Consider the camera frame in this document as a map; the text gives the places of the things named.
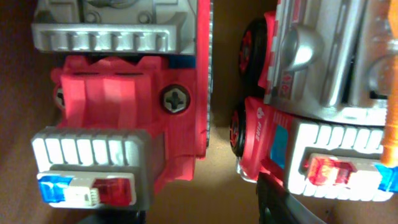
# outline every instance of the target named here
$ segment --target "silver plastic part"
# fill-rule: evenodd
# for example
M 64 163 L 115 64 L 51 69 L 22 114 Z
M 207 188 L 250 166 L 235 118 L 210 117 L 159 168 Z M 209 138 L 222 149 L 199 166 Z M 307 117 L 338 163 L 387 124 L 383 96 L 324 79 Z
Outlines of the silver plastic part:
M 255 183 L 255 184 L 256 184 L 257 181 L 250 179 L 250 178 L 246 175 L 246 173 L 242 170 L 241 165 L 239 165 L 239 162 L 240 162 L 240 161 L 241 161 L 241 158 L 237 157 L 237 158 L 236 158 L 236 173 L 238 173 L 244 181 L 249 182 L 249 183 Z
M 34 45 L 45 52 L 141 52 L 176 54 L 186 14 L 163 25 L 32 24 Z
M 313 29 L 293 26 L 282 42 L 281 51 L 285 71 L 302 70 L 318 59 L 323 41 Z
M 196 54 L 197 0 L 39 0 L 44 52 Z
M 210 103 L 213 93 L 213 0 L 210 0 L 210 21 L 209 21 L 209 66 L 208 66 L 208 88 L 207 88 L 207 145 L 210 141 Z
M 189 105 L 189 95 L 182 86 L 175 86 L 163 94 L 163 106 L 170 113 L 178 113 L 187 109 Z
M 376 32 L 377 30 L 367 28 L 369 25 L 366 18 L 365 20 L 362 19 L 363 15 L 375 19 L 377 18 L 375 13 L 380 13 L 380 10 L 371 6 L 373 4 L 388 5 L 388 3 L 386 1 L 365 0 L 322 1 L 322 3 L 320 1 L 301 1 L 300 4 L 295 2 L 294 0 L 282 1 L 278 6 L 279 26 L 276 28 L 278 29 L 278 36 L 275 37 L 276 40 L 273 41 L 272 46 L 275 65 L 269 69 L 271 80 L 273 79 L 273 90 L 271 96 L 266 95 L 264 97 L 264 102 L 270 103 L 279 110 L 299 116 L 344 124 L 384 126 L 387 112 L 386 100 L 370 99 L 369 82 L 371 81 L 369 81 L 369 72 L 379 74 L 378 68 L 381 68 L 381 65 L 389 65 L 391 57 L 384 57 L 383 59 L 389 62 L 385 61 L 377 65 L 377 58 L 374 58 L 373 55 L 378 54 L 377 52 L 384 55 L 388 49 L 397 49 L 398 47 L 394 47 L 392 44 L 394 42 L 389 39 L 390 45 L 388 46 L 377 45 L 375 41 L 370 44 L 370 46 L 372 44 L 377 45 L 385 51 L 372 49 L 371 52 L 359 52 L 357 50 L 354 67 L 363 72 L 361 72 L 362 76 L 354 74 L 354 79 L 358 80 L 363 88 L 356 88 L 356 81 L 353 82 L 351 87 L 346 88 L 346 82 L 349 79 L 349 68 L 359 31 L 361 31 L 359 38 L 362 38 L 365 34 L 373 37 L 379 33 Z M 312 36 L 319 35 L 324 46 L 317 59 L 307 61 L 304 63 L 304 67 L 299 66 L 293 69 L 292 65 L 284 64 L 284 54 L 289 52 L 288 49 L 296 52 L 300 38 L 297 37 L 296 41 L 292 41 L 291 47 L 284 47 L 282 40 L 288 39 L 288 34 L 291 35 L 292 33 L 290 30 L 295 29 L 295 27 L 311 29 L 314 34 Z M 366 48 L 368 45 L 367 42 L 359 42 L 358 46 L 360 49 Z M 363 57 L 373 59 L 369 59 L 366 63 L 358 63 L 360 58 Z M 377 66 L 373 66 L 373 69 L 369 70 L 369 65 L 374 64 Z M 382 82 L 387 82 L 387 74 L 381 82 L 374 80 L 379 79 L 373 78 L 371 82 L 371 86 L 376 92 L 385 94 L 389 91 L 384 86 L 380 86 Z M 350 99 L 358 95 L 359 92 L 363 93 L 362 100 L 353 103 Z M 349 94 L 348 102 L 347 99 L 343 100 L 343 96 L 347 94 Z
M 398 55 L 398 40 L 394 40 L 387 18 L 389 5 L 390 1 L 368 1 L 364 11 L 348 99 L 353 106 L 383 108 L 386 105 L 386 100 L 371 99 L 369 92 L 388 95 L 387 86 L 391 84 L 386 85 L 382 79 L 393 76 L 394 59 L 398 57 L 393 56 Z
M 125 172 L 135 176 L 137 203 L 129 209 L 148 210 L 154 180 L 165 166 L 164 137 L 145 131 L 45 128 L 32 139 L 39 172 Z
M 383 151 L 383 146 L 380 144 L 382 137 L 382 128 L 359 128 L 294 119 L 287 143 L 287 151 L 292 152 L 292 155 L 286 158 L 286 163 L 290 164 L 284 181 L 286 188 L 293 194 L 330 199 L 362 201 L 390 199 L 392 192 L 383 192 L 377 188 L 359 197 L 358 194 L 350 192 L 350 189 L 338 186 L 332 186 L 325 191 L 323 186 L 312 185 L 307 180 L 306 174 L 299 172 L 303 157 L 312 153 L 379 160 Z

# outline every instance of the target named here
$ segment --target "clear plastic light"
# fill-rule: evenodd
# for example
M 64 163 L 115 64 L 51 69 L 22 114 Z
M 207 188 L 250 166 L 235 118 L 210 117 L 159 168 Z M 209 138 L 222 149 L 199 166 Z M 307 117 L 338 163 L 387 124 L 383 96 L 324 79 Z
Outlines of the clear plastic light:
M 132 202 L 129 179 L 96 179 L 92 187 L 98 189 L 100 203 L 128 206 Z
M 308 179 L 313 185 L 345 185 L 352 172 L 356 172 L 350 162 L 335 161 L 329 158 L 313 158 L 308 168 Z
M 385 192 L 398 192 L 398 167 L 388 168 L 381 164 L 375 165 L 380 174 L 382 175 L 382 180 L 379 185 L 379 190 Z
M 68 188 L 71 181 L 71 177 L 60 177 L 56 175 L 42 177 L 38 182 L 43 201 L 46 203 L 64 202 L 65 195 L 63 191 Z

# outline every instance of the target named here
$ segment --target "black wheel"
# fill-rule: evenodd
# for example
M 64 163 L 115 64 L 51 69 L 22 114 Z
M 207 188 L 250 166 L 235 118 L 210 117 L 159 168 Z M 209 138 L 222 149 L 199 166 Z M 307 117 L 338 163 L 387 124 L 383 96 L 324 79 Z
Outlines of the black wheel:
M 246 109 L 244 102 L 240 103 L 231 118 L 229 126 L 229 141 L 235 156 L 242 157 L 246 138 Z
M 244 32 L 239 50 L 239 74 L 245 85 L 257 87 L 267 50 L 267 24 L 264 18 L 253 20 Z

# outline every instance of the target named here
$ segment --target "red plastic body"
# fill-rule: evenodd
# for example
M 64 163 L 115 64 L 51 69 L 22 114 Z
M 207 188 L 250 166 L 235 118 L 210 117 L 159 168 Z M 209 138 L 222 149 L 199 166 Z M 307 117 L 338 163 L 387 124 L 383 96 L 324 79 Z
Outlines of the red plastic body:
M 263 172 L 282 185 L 283 170 L 270 159 L 271 146 L 277 126 L 289 130 L 294 117 L 265 105 L 258 98 L 247 97 L 244 105 L 246 138 L 240 166 L 250 179 L 257 180 L 259 172 Z
M 209 97 L 209 67 L 212 67 L 209 51 L 213 43 L 210 43 L 210 9 L 212 5 L 211 0 L 200 0 L 198 1 L 198 24 L 197 24 L 197 107 L 196 111 L 196 121 L 195 133 L 197 135 L 197 157 L 199 159 L 204 159 L 206 156 L 206 146 L 207 146 L 207 126 L 209 122 L 207 121 L 207 111 Z
M 192 180 L 195 159 L 206 149 L 207 102 L 200 99 L 206 99 L 207 88 L 199 86 L 204 82 L 198 81 L 197 70 L 167 67 L 162 57 L 133 64 L 117 57 L 91 63 L 69 56 L 63 69 L 52 72 L 65 101 L 59 128 L 145 129 L 153 138 L 164 134 L 166 166 L 155 192 L 174 179 Z M 190 95 L 181 113 L 170 114 L 161 103 L 162 90 L 170 85 L 183 86 Z
M 260 79 L 258 81 L 259 87 L 266 90 L 266 94 L 271 91 L 271 83 L 268 81 L 268 68 L 271 64 L 271 60 L 273 58 L 274 53 L 272 52 L 272 41 L 274 40 L 274 36 L 276 33 L 275 30 L 275 11 L 264 13 L 264 17 L 266 18 L 267 24 L 267 51 L 266 58 L 264 61 L 264 66 L 262 67 L 262 72 L 260 75 Z

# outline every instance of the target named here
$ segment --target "toy vehicle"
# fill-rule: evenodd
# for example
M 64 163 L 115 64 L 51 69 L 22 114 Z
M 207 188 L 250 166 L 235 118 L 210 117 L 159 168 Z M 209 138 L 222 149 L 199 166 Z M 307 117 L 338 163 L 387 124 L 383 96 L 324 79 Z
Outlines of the toy vehicle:
M 51 74 L 63 119 L 32 139 L 44 202 L 144 211 L 167 182 L 192 180 L 210 137 L 212 9 L 210 0 L 39 1 L 36 48 L 88 53 Z
M 397 192 L 397 164 L 380 163 L 398 54 L 388 10 L 388 1 L 282 0 L 248 26 L 239 71 L 265 94 L 231 120 L 243 179 L 265 173 L 290 193 L 340 200 Z

